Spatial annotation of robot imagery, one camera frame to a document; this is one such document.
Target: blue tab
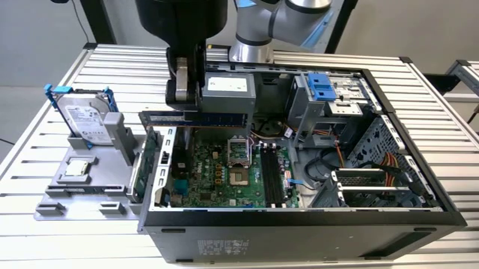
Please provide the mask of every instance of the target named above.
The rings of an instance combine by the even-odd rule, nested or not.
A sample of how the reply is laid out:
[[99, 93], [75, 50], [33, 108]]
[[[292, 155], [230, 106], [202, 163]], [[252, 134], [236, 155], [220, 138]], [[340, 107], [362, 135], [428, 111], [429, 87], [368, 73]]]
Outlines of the blue tab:
[[53, 93], [54, 94], [69, 94], [69, 92], [73, 90], [70, 86], [55, 86]]
[[329, 78], [324, 73], [308, 74], [308, 85], [314, 94], [316, 101], [336, 100], [336, 92], [330, 86]]
[[102, 89], [102, 93], [107, 96], [107, 106], [110, 112], [118, 112], [117, 102], [114, 101], [113, 91], [107, 87]]
[[45, 86], [43, 86], [45, 93], [50, 91], [51, 87], [53, 87], [51, 84], [49, 84], [49, 83], [45, 84]]

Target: aluminum table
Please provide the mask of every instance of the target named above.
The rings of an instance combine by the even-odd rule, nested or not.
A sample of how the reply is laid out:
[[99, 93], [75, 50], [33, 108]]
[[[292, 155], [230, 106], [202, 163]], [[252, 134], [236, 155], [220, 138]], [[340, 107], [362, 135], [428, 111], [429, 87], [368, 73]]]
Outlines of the aluminum table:
[[[83, 49], [58, 85], [114, 90], [125, 126], [143, 133], [141, 110], [167, 109], [169, 77], [162, 48], [98, 45]], [[226, 61], [209, 49], [210, 61]], [[394, 261], [170, 265], [135, 221], [34, 221], [34, 206], [66, 152], [67, 128], [45, 102], [0, 164], [0, 268], [479, 268], [479, 138], [425, 80], [398, 57], [274, 52], [276, 64], [366, 68], [432, 167], [468, 227]]]

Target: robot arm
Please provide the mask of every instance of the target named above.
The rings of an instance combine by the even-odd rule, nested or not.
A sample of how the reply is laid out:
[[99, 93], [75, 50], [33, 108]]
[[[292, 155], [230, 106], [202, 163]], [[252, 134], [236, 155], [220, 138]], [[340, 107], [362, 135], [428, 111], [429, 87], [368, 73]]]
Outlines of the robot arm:
[[205, 82], [205, 39], [225, 25], [228, 1], [135, 0], [135, 6], [142, 28], [169, 45], [166, 104], [177, 110], [197, 110]]

